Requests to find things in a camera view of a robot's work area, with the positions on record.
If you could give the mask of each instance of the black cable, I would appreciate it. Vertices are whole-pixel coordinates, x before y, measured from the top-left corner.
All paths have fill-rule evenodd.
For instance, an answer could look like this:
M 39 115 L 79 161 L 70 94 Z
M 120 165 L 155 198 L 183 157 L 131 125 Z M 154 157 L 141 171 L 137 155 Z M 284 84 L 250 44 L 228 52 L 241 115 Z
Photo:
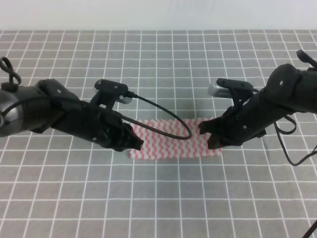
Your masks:
M 254 88 L 254 89 L 253 89 L 253 92 L 258 93 L 258 89 Z M 293 128 L 292 130 L 290 130 L 290 131 L 284 131 L 284 130 L 280 129 L 280 128 L 277 126 L 276 122 L 274 122 L 274 127 L 275 127 L 275 130 L 276 130 L 277 138 L 278 138 L 278 140 L 279 140 L 279 143 L 280 143 L 281 146 L 282 146 L 282 149 L 283 149 L 283 152 L 284 152 L 284 154 L 285 154 L 285 157 L 286 157 L 287 161 L 288 161 L 292 166 L 299 166 L 299 165 L 302 164 L 306 159 L 308 159 L 309 157 L 311 157 L 311 156 L 317 154 L 317 151 L 316 151 L 317 145 L 316 145 L 316 147 L 313 149 L 313 151 L 312 151 L 311 153 L 309 153 L 308 155 L 306 155 L 305 157 L 303 157 L 299 162 L 293 163 L 293 162 L 291 161 L 291 159 L 289 158 L 289 155 L 288 155 L 288 153 L 287 153 L 287 151 L 286 151 L 286 148 L 285 148 L 285 145 L 284 145 L 284 143 L 283 143 L 283 141 L 282 141 L 282 138 L 281 138 L 280 133 L 283 134 L 283 135 L 293 134 L 293 133 L 296 131 L 296 129 L 297 129 L 297 125 L 296 125 L 296 121 L 295 121 L 294 119 L 292 119 L 291 117 L 285 116 L 284 118 L 287 119 L 289 122 L 291 122 L 291 123 L 294 125 L 294 128 Z
M 18 85 L 21 83 L 21 77 L 17 74 L 12 67 L 11 62 L 6 57 L 0 58 L 0 69 L 9 74 L 9 83 L 13 84 L 13 78 L 18 81 Z
M 124 116 L 124 115 L 121 115 L 120 117 L 121 117 L 123 120 L 126 120 L 126 121 L 128 121 L 128 122 L 131 122 L 131 123 L 136 124 L 136 125 L 138 125 L 138 126 L 144 127 L 145 129 L 151 130 L 151 131 L 156 132 L 156 133 L 158 133 L 158 134 L 160 134 L 160 135 L 164 135 L 164 136 L 170 137 L 170 138 L 172 138 L 172 139 L 187 140 L 187 139 L 189 139 L 189 138 L 192 137 L 192 132 L 191 132 L 190 128 L 188 127 L 188 125 L 187 125 L 179 116 L 175 115 L 174 113 L 172 113 L 171 111 L 167 110 L 166 108 L 164 108 L 164 107 L 162 107 L 162 106 L 160 106 L 160 105 L 158 105 L 158 104 L 156 104 L 156 103 L 154 103 L 154 102 L 152 102 L 152 101 L 150 101 L 150 100 L 148 100 L 148 99 L 146 99 L 146 98 L 143 98 L 143 97 L 141 97 L 141 96 L 139 96 L 139 95 L 136 95 L 136 94 L 134 94 L 134 93 L 132 93 L 132 92 L 129 92 L 129 93 L 130 93 L 130 94 L 129 94 L 129 97 L 138 98 L 138 99 L 140 99 L 140 100 L 142 100 L 142 101 L 144 101 L 144 102 L 146 102 L 146 103 L 149 103 L 149 104 L 151 104 L 151 105 L 153 105 L 153 106 L 155 106 L 155 107 L 157 107 L 157 108 L 163 110 L 164 112 L 170 114 L 170 115 L 171 115 L 172 117 L 174 117 L 175 119 L 177 119 L 177 120 L 186 128 L 186 130 L 187 130 L 187 132 L 188 132 L 188 136 L 173 135 L 173 134 L 170 134 L 170 133 L 167 133 L 167 132 L 158 130 L 158 129 L 154 128 L 154 127 L 145 125 L 145 124 L 143 124 L 143 123 L 141 123 L 141 122 L 139 122 L 139 121 L 137 121 L 137 120 L 133 120 L 133 119 L 128 118 L 128 117 L 126 117 L 126 116 Z
M 302 238 L 308 238 L 310 237 L 313 232 L 316 230 L 317 228 L 317 221 L 315 221 L 312 226 L 308 229 L 308 231 L 306 231 L 306 233 L 304 234 L 304 236 Z
M 283 141 L 282 141 L 282 138 L 281 138 L 281 135 L 280 135 L 280 133 L 279 133 L 279 131 L 278 131 L 278 130 L 280 130 L 280 129 L 278 128 L 276 122 L 274 123 L 274 127 L 275 127 L 275 130 L 276 130 L 276 134 L 277 134 L 279 143 L 281 144 L 282 149 L 283 149 L 283 151 L 284 151 L 285 157 L 286 157 L 287 161 L 288 161 L 292 166 L 299 166 L 299 165 L 300 165 L 301 163 L 303 163 L 306 159 L 308 159 L 309 157 L 311 157 L 311 156 L 317 154 L 317 150 L 316 150 L 316 149 L 317 149 L 317 146 L 316 146 L 316 147 L 313 149 L 313 151 L 312 151 L 311 153 L 309 153 L 308 155 L 306 155 L 306 156 L 305 156 L 304 158 L 302 158 L 299 162 L 293 163 L 293 162 L 291 161 L 291 159 L 289 158 L 289 156 L 288 156 L 288 153 L 287 153 L 287 151 L 286 151 L 285 145 L 284 145 L 284 143 L 283 143 Z

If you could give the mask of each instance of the table surface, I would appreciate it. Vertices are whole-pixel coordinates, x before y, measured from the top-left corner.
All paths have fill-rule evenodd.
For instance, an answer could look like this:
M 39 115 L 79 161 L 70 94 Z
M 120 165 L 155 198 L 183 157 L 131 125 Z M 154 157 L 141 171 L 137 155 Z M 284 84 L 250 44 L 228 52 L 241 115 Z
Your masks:
M 317 59 L 317 31 L 0 31 L 23 85 L 55 78 L 83 100 L 100 78 L 127 84 L 182 118 L 217 117 L 218 77 L 262 88 L 277 65 Z M 7 75 L 0 72 L 1 82 Z M 141 101 L 115 105 L 134 119 L 166 119 Z M 295 161 L 316 144 L 317 119 L 294 114 L 283 136 Z M 279 122 L 283 129 L 292 124 Z M 299 238 L 317 218 L 316 158 L 286 161 L 273 126 L 222 156 L 137 161 L 47 130 L 0 140 L 0 237 Z

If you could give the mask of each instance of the white wall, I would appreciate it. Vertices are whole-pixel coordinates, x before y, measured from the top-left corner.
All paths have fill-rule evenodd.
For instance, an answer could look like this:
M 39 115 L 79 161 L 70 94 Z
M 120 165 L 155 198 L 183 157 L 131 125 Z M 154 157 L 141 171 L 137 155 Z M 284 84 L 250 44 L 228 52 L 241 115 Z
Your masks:
M 317 29 L 316 0 L 1 0 L 0 29 Z

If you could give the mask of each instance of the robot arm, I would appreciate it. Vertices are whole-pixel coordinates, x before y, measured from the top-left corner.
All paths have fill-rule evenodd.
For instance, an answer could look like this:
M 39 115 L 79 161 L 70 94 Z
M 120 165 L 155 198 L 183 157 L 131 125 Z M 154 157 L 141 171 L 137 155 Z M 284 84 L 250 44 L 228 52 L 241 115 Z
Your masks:
M 234 101 L 234 106 L 221 117 L 199 125 L 201 134 L 212 134 L 208 140 L 210 149 L 240 146 L 254 137 L 262 137 L 266 127 L 295 112 L 317 112 L 317 62 L 303 51 L 297 55 L 316 68 L 300 71 L 290 64 L 281 65 L 258 92 L 245 81 L 220 78 L 210 86 L 212 96 Z
M 98 80 L 95 83 L 97 93 L 88 103 L 81 101 L 54 79 L 40 80 L 34 86 L 19 86 L 21 78 L 13 71 L 7 58 L 0 59 L 0 69 L 9 74 L 9 82 L 2 83 L 0 89 L 0 137 L 25 130 L 43 133 L 51 127 L 104 148 L 116 151 L 130 148 L 140 150 L 143 140 L 123 120 L 174 139 L 186 140 L 192 136 L 188 125 L 177 115 L 130 92 L 125 84 Z M 112 109 L 115 102 L 127 104 L 132 98 L 152 104 L 179 120 L 187 129 L 188 136 L 160 131 Z

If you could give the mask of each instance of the pink and white cloth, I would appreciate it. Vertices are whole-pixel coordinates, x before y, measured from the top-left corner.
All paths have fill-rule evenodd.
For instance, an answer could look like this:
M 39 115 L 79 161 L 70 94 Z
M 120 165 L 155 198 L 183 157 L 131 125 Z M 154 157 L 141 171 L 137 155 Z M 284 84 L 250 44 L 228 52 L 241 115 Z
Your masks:
M 144 144 L 140 151 L 131 150 L 130 157 L 132 159 L 157 160 L 163 158 L 196 158 L 221 155 L 221 149 L 208 149 L 207 140 L 210 134 L 199 134 L 198 124 L 204 120 L 210 119 L 198 118 L 184 120 L 193 134 L 193 136 L 188 140 L 172 139 L 163 135 L 159 135 L 138 125 L 132 125 L 136 135 L 144 140 Z M 179 121 L 175 119 L 151 119 L 139 121 L 174 135 L 187 135 L 187 130 Z

